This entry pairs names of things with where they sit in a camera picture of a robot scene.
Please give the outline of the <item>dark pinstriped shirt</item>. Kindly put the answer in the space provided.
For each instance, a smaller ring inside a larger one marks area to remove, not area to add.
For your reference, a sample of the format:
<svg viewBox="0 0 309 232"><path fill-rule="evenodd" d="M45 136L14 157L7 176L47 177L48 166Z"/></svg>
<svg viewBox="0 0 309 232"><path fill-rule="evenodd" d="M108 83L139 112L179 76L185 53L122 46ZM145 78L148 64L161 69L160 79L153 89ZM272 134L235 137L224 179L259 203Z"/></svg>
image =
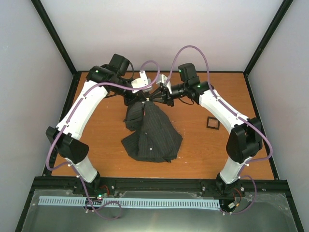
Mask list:
<svg viewBox="0 0 309 232"><path fill-rule="evenodd" d="M133 133L121 143L134 160L170 163L177 158L183 138L169 117L153 102L136 102L128 106L124 123Z"/></svg>

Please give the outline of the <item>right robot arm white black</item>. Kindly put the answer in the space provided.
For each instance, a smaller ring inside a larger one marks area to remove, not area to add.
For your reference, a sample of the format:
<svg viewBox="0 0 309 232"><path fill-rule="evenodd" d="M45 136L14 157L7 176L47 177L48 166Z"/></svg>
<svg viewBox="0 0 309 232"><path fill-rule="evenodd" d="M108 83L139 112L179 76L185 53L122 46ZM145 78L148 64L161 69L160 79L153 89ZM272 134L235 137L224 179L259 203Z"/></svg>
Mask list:
<svg viewBox="0 0 309 232"><path fill-rule="evenodd" d="M221 195L227 195L240 179L244 167L263 147L259 134L261 122L233 108L219 95L210 80L201 82L193 63L180 65L178 70L182 83L173 86L167 76L160 74L156 77L159 87L149 99L173 106L175 99L187 96L207 109L225 127L229 134L226 144L228 158L217 174L216 188Z"/></svg>

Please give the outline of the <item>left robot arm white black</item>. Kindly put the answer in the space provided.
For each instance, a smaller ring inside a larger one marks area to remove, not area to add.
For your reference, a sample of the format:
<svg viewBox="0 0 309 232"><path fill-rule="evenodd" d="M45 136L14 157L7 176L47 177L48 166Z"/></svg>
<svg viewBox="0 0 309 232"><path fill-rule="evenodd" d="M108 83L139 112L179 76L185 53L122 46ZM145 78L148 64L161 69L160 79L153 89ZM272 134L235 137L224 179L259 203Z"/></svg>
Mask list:
<svg viewBox="0 0 309 232"><path fill-rule="evenodd" d="M135 80L123 79L129 65L131 62L128 59L114 54L108 64L91 68L81 93L68 113L54 128L48 127L46 130L51 144L46 158L47 169L53 171L50 157L52 152L57 152L65 159L62 165L72 167L77 177L84 181L84 190L92 195L100 190L100 175L88 157L88 145L81 142L80 138L94 110L110 91L134 99L137 92L149 84L144 70Z"/></svg>

